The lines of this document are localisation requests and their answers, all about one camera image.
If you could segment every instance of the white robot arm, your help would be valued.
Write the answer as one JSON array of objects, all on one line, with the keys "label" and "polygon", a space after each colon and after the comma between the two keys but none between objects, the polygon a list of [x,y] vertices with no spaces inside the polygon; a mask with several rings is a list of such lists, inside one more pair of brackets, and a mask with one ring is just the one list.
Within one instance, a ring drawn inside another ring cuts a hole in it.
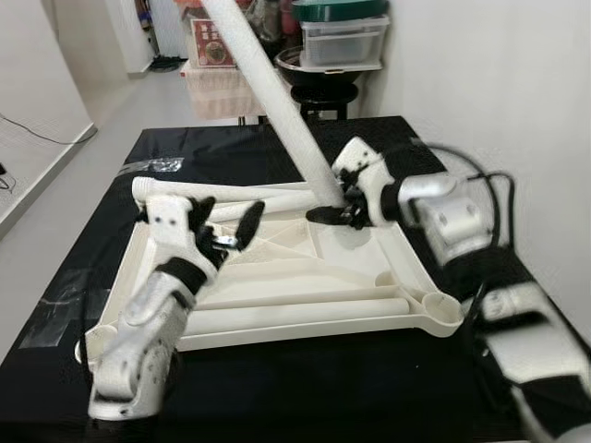
[{"label": "white robot arm", "polygon": [[464,328],[482,338],[480,356],[492,359],[500,371],[488,376],[510,385],[532,441],[591,441],[588,349],[531,276],[510,275],[511,264],[502,258],[519,260],[512,250],[494,244],[463,181],[447,173],[396,180],[384,157],[360,138],[345,146],[332,170],[343,184],[348,206],[316,208],[308,213],[309,220],[356,229],[399,222],[423,230],[437,263],[457,280],[474,273],[483,281],[488,274],[505,274],[497,279],[502,283],[465,303],[467,321],[480,315],[480,328]]},{"label": "white robot arm", "polygon": [[242,251],[254,237],[264,204],[255,203],[235,236],[205,225],[215,200],[174,196],[147,199],[145,221],[166,257],[122,311],[117,337],[93,369],[89,416],[138,420],[161,410],[173,351],[202,285],[214,282],[228,249]]}]

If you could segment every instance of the black cable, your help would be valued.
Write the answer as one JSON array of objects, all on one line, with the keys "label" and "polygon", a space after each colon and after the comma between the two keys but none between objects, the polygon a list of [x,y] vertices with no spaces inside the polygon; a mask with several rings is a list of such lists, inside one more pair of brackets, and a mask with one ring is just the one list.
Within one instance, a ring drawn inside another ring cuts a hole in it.
[{"label": "black cable", "polygon": [[[504,171],[495,171],[493,173],[487,174],[488,178],[495,178],[501,177],[506,179],[509,182],[509,196],[507,197],[507,218],[509,223],[509,244],[508,247],[510,249],[515,249],[515,191],[516,191],[516,184],[515,179],[512,175],[505,173]],[[484,178],[482,175],[474,175],[472,177],[468,177],[469,181],[479,180]]]},{"label": "black cable", "polygon": [[65,146],[69,146],[69,145],[79,145],[81,143],[86,143],[87,141],[89,141],[91,138],[93,138],[94,136],[96,136],[96,134],[99,132],[99,130],[97,128],[94,129],[94,132],[92,134],[90,134],[88,137],[83,138],[82,140],[78,140],[78,141],[57,141],[57,140],[53,140],[51,138],[48,138],[46,136],[42,136],[41,134],[37,134],[35,131],[33,131],[32,129],[30,129],[29,127],[24,126],[22,123],[19,122],[15,122],[14,120],[9,119],[8,117],[6,117],[5,115],[0,113],[0,118],[2,120],[6,120],[8,123],[11,123],[14,126],[18,126],[22,129],[24,129],[25,131],[27,131],[28,133],[32,134],[33,136],[37,137],[37,138],[41,138],[43,140],[47,140],[47,141],[51,141],[52,143],[55,143],[57,145],[65,145]]},{"label": "black cable", "polygon": [[441,145],[439,143],[424,143],[419,140],[419,143],[425,145],[430,150],[439,150],[441,152],[445,152],[447,154],[451,154],[459,159],[462,159],[464,162],[468,163],[472,168],[476,170],[478,175],[482,175],[483,180],[485,181],[485,185],[487,186],[488,193],[490,195],[490,201],[492,203],[492,212],[493,212],[493,223],[492,223],[492,237],[490,239],[490,246],[495,247],[499,245],[499,241],[501,239],[501,207],[499,205],[499,196],[495,191],[495,188],[491,182],[491,180],[487,177],[488,173],[486,173],[485,169],[478,163],[476,160],[472,159],[467,154],[460,152],[459,150],[455,150],[446,145]]},{"label": "black cable", "polygon": [[17,179],[15,177],[11,177],[12,181],[14,182],[12,185],[10,183],[8,183],[8,181],[6,180],[6,178],[4,178],[3,176],[0,175],[0,190],[3,191],[8,191],[8,193],[12,194],[12,191],[14,190],[14,188],[17,186]]}]

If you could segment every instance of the white foam tube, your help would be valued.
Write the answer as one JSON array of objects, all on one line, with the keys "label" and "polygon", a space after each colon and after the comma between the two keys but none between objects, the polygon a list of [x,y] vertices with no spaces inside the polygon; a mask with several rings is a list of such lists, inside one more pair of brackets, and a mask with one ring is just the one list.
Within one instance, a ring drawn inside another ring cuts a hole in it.
[{"label": "white foam tube", "polygon": [[215,197],[218,202],[227,202],[259,200],[279,196],[295,197],[307,191],[253,186],[221,186],[204,185],[199,183],[164,182],[156,180],[155,178],[137,177],[133,180],[131,192],[136,201],[143,203],[148,196],[154,194],[175,195],[196,199]]},{"label": "white foam tube", "polygon": [[[309,210],[318,204],[312,191],[299,191],[299,194],[264,198],[265,214],[284,212],[287,210]],[[237,205],[216,208],[211,212],[210,222],[219,223],[241,218],[252,203],[239,203]]]},{"label": "white foam tube", "polygon": [[318,202],[324,206],[344,206],[343,192],[329,164],[235,0],[201,3]]},{"label": "white foam tube", "polygon": [[183,335],[272,328],[356,318],[403,316],[408,302],[401,298],[352,302],[309,303],[193,311]]}]

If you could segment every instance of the black stool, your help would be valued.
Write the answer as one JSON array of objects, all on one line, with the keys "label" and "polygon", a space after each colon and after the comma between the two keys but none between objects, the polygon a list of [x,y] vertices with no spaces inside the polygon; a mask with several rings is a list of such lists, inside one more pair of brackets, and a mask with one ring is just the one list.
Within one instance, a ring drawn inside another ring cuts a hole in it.
[{"label": "black stool", "polygon": [[336,111],[337,120],[347,119],[347,104],[357,98],[359,90],[353,83],[338,86],[294,86],[292,99],[301,106],[304,121],[310,111]]}]

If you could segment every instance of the table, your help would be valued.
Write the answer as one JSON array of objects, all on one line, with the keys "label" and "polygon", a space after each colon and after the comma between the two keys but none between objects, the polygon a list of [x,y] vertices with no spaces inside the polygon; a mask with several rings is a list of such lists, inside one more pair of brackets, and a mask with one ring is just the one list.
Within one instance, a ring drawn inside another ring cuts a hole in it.
[{"label": "table", "polygon": [[[360,136],[376,150],[399,147],[390,164],[395,176],[444,171],[430,152],[405,145],[416,135],[402,117],[317,122],[310,129],[329,162],[351,137]],[[89,285],[89,318],[101,313],[137,214],[130,191],[135,176],[235,186],[301,180],[267,125],[147,129],[126,164],[162,158],[183,159],[182,167],[115,178],[0,367],[3,435],[18,441],[80,441],[88,392],[73,358],[78,323],[72,313],[86,288],[82,276],[88,257],[108,242],[101,270]],[[407,236],[445,290],[424,238]],[[22,348],[48,318],[51,323],[58,317],[70,320],[56,346]],[[405,329],[184,353],[157,439],[519,439],[515,413],[493,407],[487,391],[478,387],[463,337],[461,329],[449,339]]]}]

